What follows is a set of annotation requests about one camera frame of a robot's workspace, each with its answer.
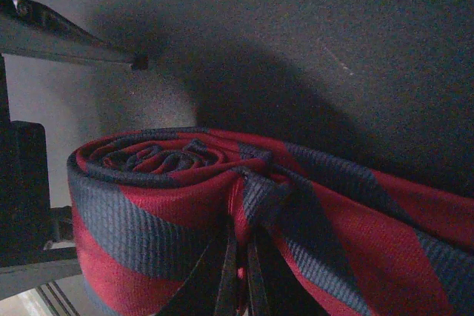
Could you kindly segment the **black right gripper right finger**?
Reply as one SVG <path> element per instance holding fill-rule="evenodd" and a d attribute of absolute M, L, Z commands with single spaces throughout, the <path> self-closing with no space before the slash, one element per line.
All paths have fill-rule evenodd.
<path fill-rule="evenodd" d="M 325 315 L 298 282 L 269 233 L 258 229 L 247 247 L 250 315 Z"/>

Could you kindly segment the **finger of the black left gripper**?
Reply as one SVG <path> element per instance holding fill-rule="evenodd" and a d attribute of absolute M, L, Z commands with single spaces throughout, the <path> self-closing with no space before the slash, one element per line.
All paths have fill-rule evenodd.
<path fill-rule="evenodd" d="M 146 70 L 148 56 L 97 38 L 32 0 L 1 0 L 1 53 L 73 64 L 119 64 Z"/>

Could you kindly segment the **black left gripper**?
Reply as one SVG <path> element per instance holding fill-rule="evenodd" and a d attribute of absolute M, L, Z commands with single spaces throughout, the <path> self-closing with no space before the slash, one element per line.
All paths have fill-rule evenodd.
<path fill-rule="evenodd" d="M 81 273 L 72 208 L 51 209 L 45 131 L 10 119 L 1 59 L 1 299 Z"/>

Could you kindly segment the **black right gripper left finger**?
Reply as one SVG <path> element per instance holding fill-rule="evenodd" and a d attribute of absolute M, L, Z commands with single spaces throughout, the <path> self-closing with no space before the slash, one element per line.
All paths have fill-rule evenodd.
<path fill-rule="evenodd" d="M 184 284 L 159 315 L 236 315 L 237 243 L 229 226 L 208 243 Z"/>

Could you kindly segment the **red navy striped tie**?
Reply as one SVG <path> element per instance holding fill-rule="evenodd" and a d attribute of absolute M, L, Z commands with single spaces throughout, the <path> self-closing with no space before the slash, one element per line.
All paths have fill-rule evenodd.
<path fill-rule="evenodd" d="M 471 315 L 473 199 L 330 154 L 202 128 L 108 136 L 67 161 L 88 292 L 111 315 L 159 315 L 225 227 L 237 314 L 266 230 L 326 315 Z"/>

